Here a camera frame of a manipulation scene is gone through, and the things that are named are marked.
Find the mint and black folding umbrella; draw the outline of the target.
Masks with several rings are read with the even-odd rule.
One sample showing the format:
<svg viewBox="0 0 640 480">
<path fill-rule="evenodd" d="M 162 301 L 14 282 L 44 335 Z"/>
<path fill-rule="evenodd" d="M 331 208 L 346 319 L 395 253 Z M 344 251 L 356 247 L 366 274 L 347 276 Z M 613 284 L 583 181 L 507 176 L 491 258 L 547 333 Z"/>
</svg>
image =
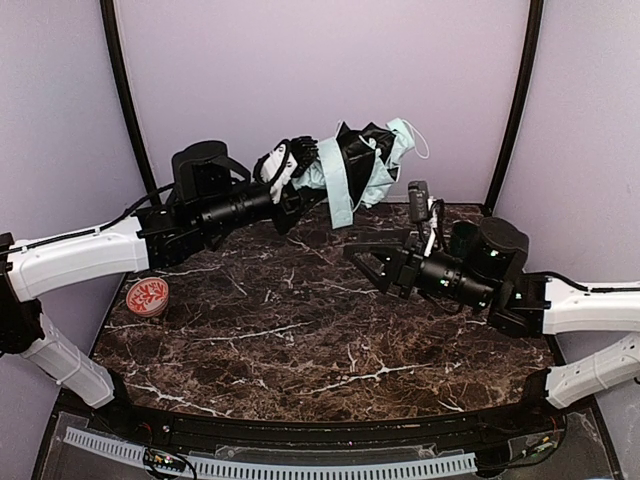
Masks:
<svg viewBox="0 0 640 480">
<path fill-rule="evenodd" d="M 422 133 L 409 121 L 395 118 L 379 127 L 368 124 L 354 130 L 342 121 L 334 136 L 318 144 L 317 159 L 299 177 L 291 180 L 297 190 L 320 190 L 327 194 L 332 227 L 347 227 L 354 222 L 360 206 L 370 208 L 381 202 L 399 180 L 403 156 L 426 145 Z"/>
</svg>

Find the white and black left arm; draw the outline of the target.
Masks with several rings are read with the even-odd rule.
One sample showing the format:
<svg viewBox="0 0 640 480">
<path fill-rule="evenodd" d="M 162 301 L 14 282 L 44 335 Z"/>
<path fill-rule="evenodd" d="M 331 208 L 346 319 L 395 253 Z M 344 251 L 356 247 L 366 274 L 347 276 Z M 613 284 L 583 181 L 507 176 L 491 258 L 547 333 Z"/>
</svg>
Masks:
<svg viewBox="0 0 640 480">
<path fill-rule="evenodd" d="M 93 409 L 125 405 L 114 373 L 93 362 L 44 314 L 39 295 L 126 272 L 175 266 L 217 249 L 235 229 L 270 218 L 284 233 L 315 203 L 291 182 L 320 158 L 317 140 L 283 140 L 248 170 L 222 141 L 193 144 L 172 158 L 163 204 L 137 201 L 102 225 L 40 240 L 1 236 L 1 351 L 36 364 Z"/>
</svg>

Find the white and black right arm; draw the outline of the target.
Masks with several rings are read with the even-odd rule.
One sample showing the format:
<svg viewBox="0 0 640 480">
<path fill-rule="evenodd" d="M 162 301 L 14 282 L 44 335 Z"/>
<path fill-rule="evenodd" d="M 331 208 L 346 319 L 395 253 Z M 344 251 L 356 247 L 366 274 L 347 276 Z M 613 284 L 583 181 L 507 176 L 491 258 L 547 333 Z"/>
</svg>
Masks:
<svg viewBox="0 0 640 480">
<path fill-rule="evenodd" d="M 579 284 L 558 273 L 523 270 L 529 239 L 509 222 L 487 217 L 462 256 L 435 249 L 408 231 L 362 236 L 344 249 L 382 293 L 454 301 L 486 311 L 487 323 L 512 338 L 576 331 L 623 333 L 581 360 L 552 366 L 525 380 L 522 404 L 564 409 L 592 394 L 639 377 L 639 285 Z"/>
</svg>

